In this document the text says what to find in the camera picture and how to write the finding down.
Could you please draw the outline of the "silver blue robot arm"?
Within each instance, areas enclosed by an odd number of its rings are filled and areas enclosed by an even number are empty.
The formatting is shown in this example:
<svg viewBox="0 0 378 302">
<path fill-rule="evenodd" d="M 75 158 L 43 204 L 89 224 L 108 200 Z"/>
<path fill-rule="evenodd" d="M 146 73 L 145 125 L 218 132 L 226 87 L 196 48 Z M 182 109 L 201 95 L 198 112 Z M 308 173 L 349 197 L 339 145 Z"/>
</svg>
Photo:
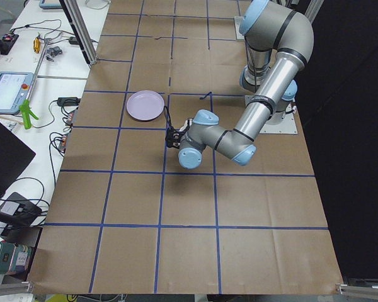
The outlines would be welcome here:
<svg viewBox="0 0 378 302">
<path fill-rule="evenodd" d="M 256 152 L 253 142 L 282 103 L 293 78 L 311 58 L 314 32 L 307 17 L 272 1 L 252 1 L 239 32 L 248 49 L 241 85 L 253 91 L 242 117 L 232 130 L 219 126 L 214 113 L 199 110 L 180 140 L 182 167 L 195 169 L 206 147 L 246 165 Z"/>
</svg>

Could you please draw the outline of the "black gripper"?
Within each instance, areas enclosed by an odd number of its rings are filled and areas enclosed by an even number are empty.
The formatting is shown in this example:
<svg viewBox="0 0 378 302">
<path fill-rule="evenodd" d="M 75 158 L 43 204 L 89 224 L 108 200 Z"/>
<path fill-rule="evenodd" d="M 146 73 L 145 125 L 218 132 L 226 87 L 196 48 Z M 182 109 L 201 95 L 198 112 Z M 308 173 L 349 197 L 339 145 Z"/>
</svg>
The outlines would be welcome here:
<svg viewBox="0 0 378 302">
<path fill-rule="evenodd" d="M 166 130 L 166 146 L 168 148 L 179 148 L 182 137 L 190 129 L 192 121 L 185 121 L 185 124 L 179 129 L 175 129 L 170 122 Z"/>
</svg>

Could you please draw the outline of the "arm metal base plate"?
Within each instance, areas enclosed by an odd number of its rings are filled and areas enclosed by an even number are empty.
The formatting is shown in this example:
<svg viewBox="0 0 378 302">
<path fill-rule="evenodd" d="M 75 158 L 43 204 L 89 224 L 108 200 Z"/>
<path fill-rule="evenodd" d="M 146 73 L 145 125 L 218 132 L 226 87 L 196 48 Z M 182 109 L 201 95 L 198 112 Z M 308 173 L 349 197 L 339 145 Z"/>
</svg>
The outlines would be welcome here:
<svg viewBox="0 0 378 302">
<path fill-rule="evenodd" d="M 235 131 L 254 140 L 259 134 L 298 134 L 293 110 L 287 112 L 293 98 L 283 95 L 274 101 L 267 96 L 245 96 L 246 109 Z"/>
<path fill-rule="evenodd" d="M 249 31 L 248 22 L 246 21 L 244 25 L 244 16 L 235 16 L 234 17 L 234 27 L 236 31 L 236 40 L 245 41 L 244 35 Z"/>
</svg>

